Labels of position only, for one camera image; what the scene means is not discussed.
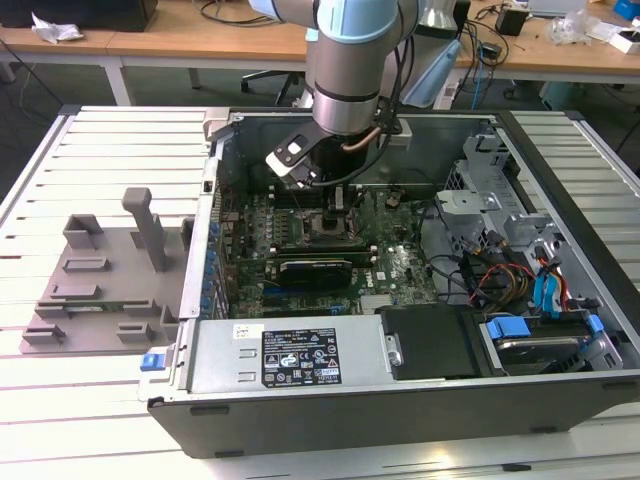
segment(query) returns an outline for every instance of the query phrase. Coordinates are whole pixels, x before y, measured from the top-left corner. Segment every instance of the white paper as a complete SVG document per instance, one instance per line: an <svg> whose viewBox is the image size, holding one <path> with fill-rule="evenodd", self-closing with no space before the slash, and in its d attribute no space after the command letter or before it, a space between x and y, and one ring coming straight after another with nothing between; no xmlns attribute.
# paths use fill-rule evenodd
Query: white paper
<svg viewBox="0 0 640 480"><path fill-rule="evenodd" d="M57 44L59 41L76 40L84 37L77 25L56 25L55 23L45 22L36 17L33 12L31 12L31 17L33 18L31 30L49 43Z"/></svg>
<svg viewBox="0 0 640 480"><path fill-rule="evenodd" d="M252 323L247 325L235 324L233 326L233 339L245 340L253 338L262 338L264 325L261 323Z"/></svg>
<svg viewBox="0 0 640 480"><path fill-rule="evenodd" d="M613 36L625 27L619 27L612 23L600 22L595 27L587 32L587 35L596 40L602 40L603 42L609 42Z"/></svg>

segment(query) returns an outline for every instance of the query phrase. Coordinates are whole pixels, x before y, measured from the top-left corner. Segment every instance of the sticker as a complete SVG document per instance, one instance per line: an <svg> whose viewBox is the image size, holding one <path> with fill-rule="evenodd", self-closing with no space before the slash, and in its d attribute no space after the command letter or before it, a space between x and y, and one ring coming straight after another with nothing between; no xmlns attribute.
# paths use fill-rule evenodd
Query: sticker
<svg viewBox="0 0 640 480"><path fill-rule="evenodd" d="M245 340L249 338L260 338L264 331L264 325L261 323L252 323L247 325L235 324L233 326L233 339Z"/></svg>
<svg viewBox="0 0 640 480"><path fill-rule="evenodd" d="M236 326L255 327L256 325ZM261 333L262 384L265 387L304 387L342 383L335 328L261 331Z"/></svg>

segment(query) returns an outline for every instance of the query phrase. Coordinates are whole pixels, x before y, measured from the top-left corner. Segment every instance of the open computer chassis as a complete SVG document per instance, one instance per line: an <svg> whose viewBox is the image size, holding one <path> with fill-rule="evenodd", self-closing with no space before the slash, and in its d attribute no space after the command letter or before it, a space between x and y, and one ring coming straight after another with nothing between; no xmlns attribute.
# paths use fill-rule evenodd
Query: open computer chassis
<svg viewBox="0 0 640 480"><path fill-rule="evenodd" d="M187 454L556 432L638 396L638 291L509 112L401 116L351 193L363 210L347 236L368 240L313 252L341 286L306 291L305 273L292 294L313 199L263 159L308 120L219 109L205 122L178 339L150 351L140 390ZM305 382L291 337L324 350L326 371Z"/></svg>

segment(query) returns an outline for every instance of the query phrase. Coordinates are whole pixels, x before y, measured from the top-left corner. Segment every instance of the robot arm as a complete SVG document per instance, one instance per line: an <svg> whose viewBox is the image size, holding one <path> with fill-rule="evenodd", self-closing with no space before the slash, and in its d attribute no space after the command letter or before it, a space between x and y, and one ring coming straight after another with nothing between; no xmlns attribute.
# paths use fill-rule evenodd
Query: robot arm
<svg viewBox="0 0 640 480"><path fill-rule="evenodd" d="M387 55L416 28L425 0L251 0L282 21L315 28L313 118L333 135L371 126Z"/></svg>
<svg viewBox="0 0 640 480"><path fill-rule="evenodd" d="M313 45L313 76L308 78L314 91L314 121L281 142L268 155L267 164L282 180L301 188L336 185L336 179L346 179L346 174L357 172L366 158L366 148L345 146L366 146L389 127L387 123L392 117L389 111L384 112L384 118L375 118L385 61L391 57L396 67L394 81L385 83L398 83L397 106L398 80L402 76L397 67L402 70L404 64L400 64L397 53L390 53L414 32L425 12L426 0L250 0L250 3L260 13L318 31ZM395 106L388 110L393 112Z"/></svg>

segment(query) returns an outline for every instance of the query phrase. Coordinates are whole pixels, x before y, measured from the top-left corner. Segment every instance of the copper tube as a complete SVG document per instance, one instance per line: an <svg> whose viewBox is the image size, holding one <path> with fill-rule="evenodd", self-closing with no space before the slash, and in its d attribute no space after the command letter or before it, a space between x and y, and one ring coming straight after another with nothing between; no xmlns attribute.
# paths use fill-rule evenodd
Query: copper tube
<svg viewBox="0 0 640 480"><path fill-rule="evenodd" d="M346 153L354 153L358 150L362 150L364 147L369 145L378 135L382 133L382 128L376 127L369 132L369 134L360 140L358 143L354 143L353 145L342 145L342 151Z"/></svg>

